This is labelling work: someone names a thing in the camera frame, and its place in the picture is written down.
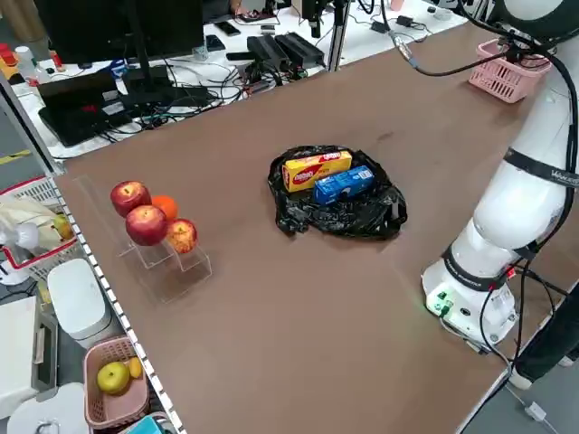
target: yellow box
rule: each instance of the yellow box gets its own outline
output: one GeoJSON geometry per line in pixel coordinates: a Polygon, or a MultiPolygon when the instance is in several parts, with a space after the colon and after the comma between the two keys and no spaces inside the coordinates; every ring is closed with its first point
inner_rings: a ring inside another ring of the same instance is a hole
{"type": "Polygon", "coordinates": [[[345,172],[351,165],[352,156],[347,151],[288,160],[282,169],[283,183],[290,193],[306,190],[313,188],[316,180],[338,172],[345,172]]]}

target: clear acrylic stand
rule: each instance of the clear acrylic stand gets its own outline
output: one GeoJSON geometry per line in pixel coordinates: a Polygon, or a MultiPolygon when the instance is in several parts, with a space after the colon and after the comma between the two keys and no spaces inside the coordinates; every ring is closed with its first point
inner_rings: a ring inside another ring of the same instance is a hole
{"type": "Polygon", "coordinates": [[[116,213],[108,195],[103,193],[114,185],[109,189],[97,188],[86,175],[74,181],[84,192],[95,215],[99,216],[100,224],[115,246],[117,257],[155,299],[168,303],[213,274],[211,261],[198,244],[187,253],[177,253],[167,241],[150,247],[135,244],[127,235],[125,220],[116,213]]]}

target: red apple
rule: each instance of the red apple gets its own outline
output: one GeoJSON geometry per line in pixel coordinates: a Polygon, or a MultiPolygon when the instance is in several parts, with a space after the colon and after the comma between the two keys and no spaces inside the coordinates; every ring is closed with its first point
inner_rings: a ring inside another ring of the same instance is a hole
{"type": "Polygon", "coordinates": [[[127,214],[127,234],[139,246],[154,246],[166,236],[167,219],[153,205],[141,205],[127,214]]]}
{"type": "Polygon", "coordinates": [[[186,219],[176,219],[169,223],[166,240],[177,253],[187,253],[195,248],[197,229],[186,219]]]}
{"type": "Polygon", "coordinates": [[[151,195],[139,181],[125,181],[115,185],[110,192],[110,201],[121,217],[127,217],[138,206],[150,205],[151,195]]]}

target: yellow tape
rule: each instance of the yellow tape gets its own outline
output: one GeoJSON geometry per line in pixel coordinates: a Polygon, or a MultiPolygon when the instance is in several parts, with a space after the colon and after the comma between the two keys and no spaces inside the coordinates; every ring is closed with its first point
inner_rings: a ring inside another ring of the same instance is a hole
{"type": "Polygon", "coordinates": [[[18,158],[29,156],[30,154],[31,152],[26,149],[25,151],[16,152],[15,154],[11,154],[9,156],[0,156],[0,165],[5,165],[6,163],[10,163],[11,161],[17,160],[18,158]]]}

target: white basket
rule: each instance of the white basket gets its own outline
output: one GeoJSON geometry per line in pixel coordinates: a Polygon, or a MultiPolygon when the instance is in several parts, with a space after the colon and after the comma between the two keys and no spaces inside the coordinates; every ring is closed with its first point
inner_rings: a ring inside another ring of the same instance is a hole
{"type": "MultiPolygon", "coordinates": [[[[46,206],[59,204],[51,182],[44,176],[31,179],[24,183],[13,185],[0,192],[0,196],[21,197],[30,196],[46,206]]],[[[59,264],[70,259],[82,258],[82,249],[76,236],[60,247],[48,251],[41,256],[18,263],[7,247],[2,248],[10,265],[14,269],[26,269],[36,281],[46,281],[48,273],[59,264]]]]}

